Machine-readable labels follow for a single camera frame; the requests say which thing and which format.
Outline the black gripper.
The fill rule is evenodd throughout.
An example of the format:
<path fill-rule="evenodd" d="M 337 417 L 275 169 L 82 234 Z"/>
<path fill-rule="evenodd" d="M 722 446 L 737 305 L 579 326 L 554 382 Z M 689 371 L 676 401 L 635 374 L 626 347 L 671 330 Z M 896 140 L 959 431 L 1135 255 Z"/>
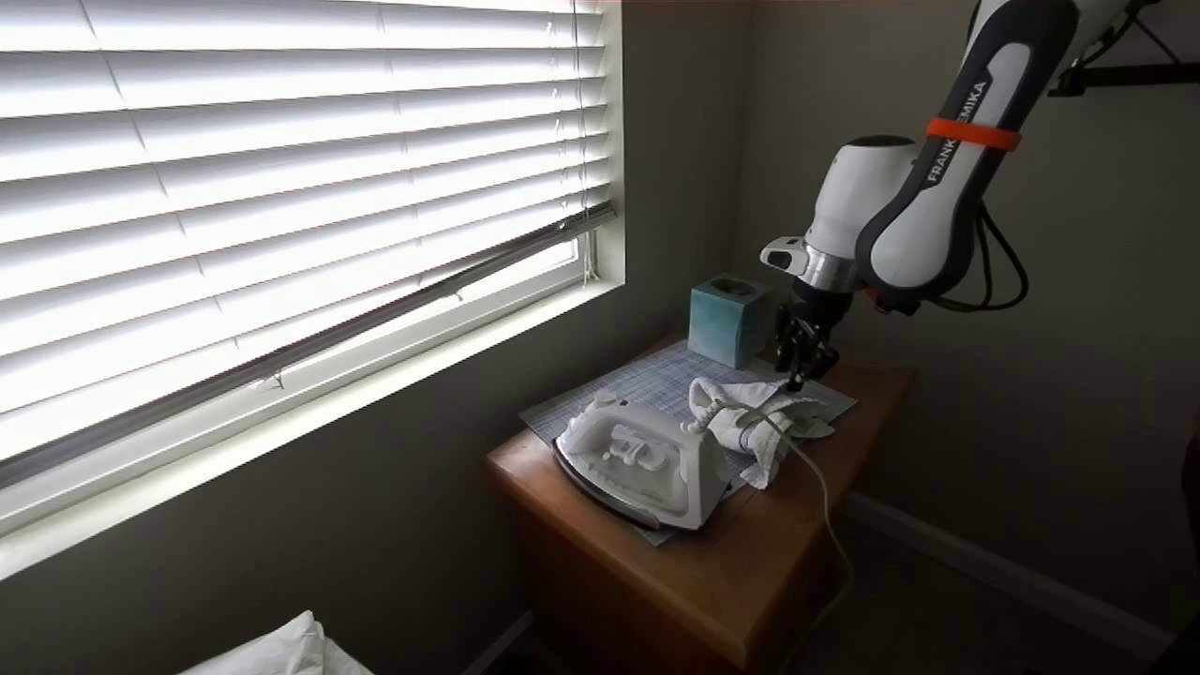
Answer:
<path fill-rule="evenodd" d="M 785 385 L 795 390 L 807 379 L 821 379 L 836 367 L 831 326 L 846 314 L 851 299 L 840 291 L 791 291 L 776 319 L 771 364 L 789 374 Z"/>

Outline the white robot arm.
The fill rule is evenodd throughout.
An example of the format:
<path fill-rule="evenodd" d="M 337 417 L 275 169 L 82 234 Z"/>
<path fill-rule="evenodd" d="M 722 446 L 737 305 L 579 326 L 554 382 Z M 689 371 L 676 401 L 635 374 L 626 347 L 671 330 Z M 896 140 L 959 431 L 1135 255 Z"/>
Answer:
<path fill-rule="evenodd" d="M 1009 311 L 1027 296 L 1027 270 L 984 195 L 1049 80 L 1107 51 L 1140 4 L 977 0 L 924 136 L 860 136 L 836 150 L 809 230 L 761 247 L 761 261 L 795 280 L 776 322 L 791 390 L 840 361 L 831 326 L 860 291 L 901 314 Z"/>

